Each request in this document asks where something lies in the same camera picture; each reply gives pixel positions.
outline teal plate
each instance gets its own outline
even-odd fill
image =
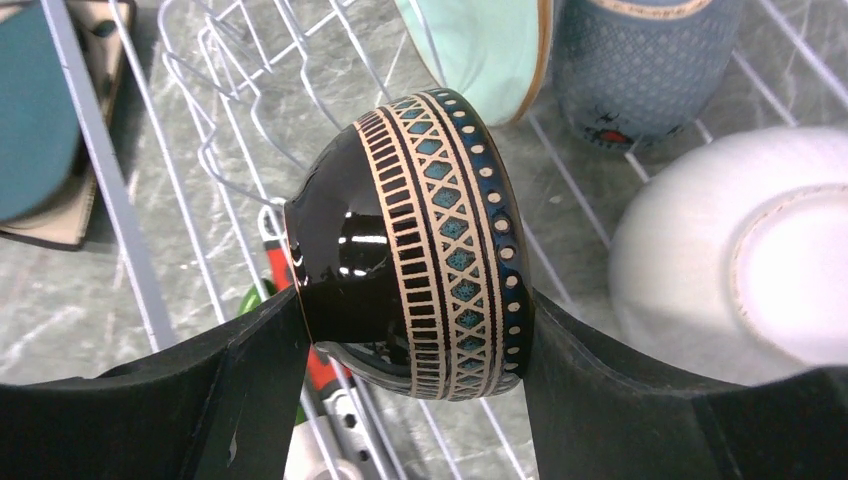
[[[0,23],[0,45],[0,221],[8,221],[59,190],[80,131],[41,6]]]

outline gray marble countertop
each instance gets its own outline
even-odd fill
[[[221,193],[197,161],[200,140],[186,100],[161,59],[156,25],[159,0],[138,1],[135,43],[215,274],[224,313],[232,317],[252,280]],[[225,6],[221,0],[211,3],[218,10]],[[269,52],[278,52],[291,43],[271,0],[249,3],[248,11]],[[292,3],[305,28],[331,11],[328,2]],[[395,59],[403,35],[402,23],[389,3],[359,0],[348,11],[363,48],[383,74]],[[788,30],[775,18],[783,20]],[[174,50],[201,68],[205,67],[196,34],[204,21],[195,3],[179,1],[166,22]],[[243,22],[234,20],[233,25],[243,27]],[[783,125],[787,120],[799,125],[845,124],[845,25],[848,2],[844,0],[746,0],[737,56],[701,116],[701,126],[718,138],[741,130]],[[812,56],[799,45],[809,47]],[[263,92],[257,117],[276,142],[309,162],[336,129],[305,93],[300,60],[295,51],[277,63],[272,74],[257,81]],[[388,82],[393,96],[434,85],[409,41],[401,48],[397,62]],[[836,84],[823,80],[822,67],[830,70]],[[337,20],[310,37],[305,71],[342,124],[385,100],[378,97],[376,85]],[[187,85],[221,126],[214,145],[221,171],[231,181],[249,185],[252,181],[244,168],[244,154],[217,94],[190,75]],[[172,321],[180,338],[189,338],[217,325],[218,318],[187,240],[186,225],[151,119],[129,77],[120,102],[115,147]],[[612,235],[627,202],[643,181],[623,156],[599,152],[570,137],[547,89],[532,112],[551,140],[559,164],[552,161],[530,121],[496,129],[493,134],[532,231],[532,241],[544,253],[531,255],[534,284],[581,320],[620,337],[607,295],[604,238]],[[293,193],[302,172],[262,138],[250,120],[249,108],[235,106],[232,114],[243,126],[244,142],[265,187],[273,195]],[[655,174],[674,158],[703,144],[703,133],[690,128],[673,141],[640,155],[639,161],[647,174]],[[267,270],[255,231],[260,206],[239,194],[231,194],[231,198],[254,248],[251,254]],[[587,208],[592,216],[587,216]],[[0,255],[0,381],[29,383],[94,376],[151,353],[101,201],[95,206],[83,251],[59,252],[3,240]],[[450,477],[444,454],[418,403],[383,392],[376,394],[383,417],[393,426],[391,436],[411,478]],[[489,404],[516,452],[523,474],[535,477],[522,390],[493,398]],[[431,402],[428,406],[463,478],[519,476],[479,403]]]

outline bowl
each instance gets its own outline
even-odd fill
[[[615,232],[628,343],[727,381],[848,363],[848,131],[730,135],[666,167]]]
[[[553,0],[501,2],[497,8],[487,0],[395,5],[437,84],[467,98],[486,125],[524,115],[545,79]]]
[[[428,90],[360,117],[320,154],[284,222],[316,348],[415,398],[519,383],[534,312],[521,218],[460,94]]]

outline black bowl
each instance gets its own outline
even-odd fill
[[[458,93],[360,117],[284,210],[317,348],[416,398],[519,383],[534,317],[521,218],[492,137]]]

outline blue patterned mug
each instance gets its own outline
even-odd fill
[[[572,129],[611,150],[648,147],[695,120],[719,87],[742,0],[569,0],[553,84]]]

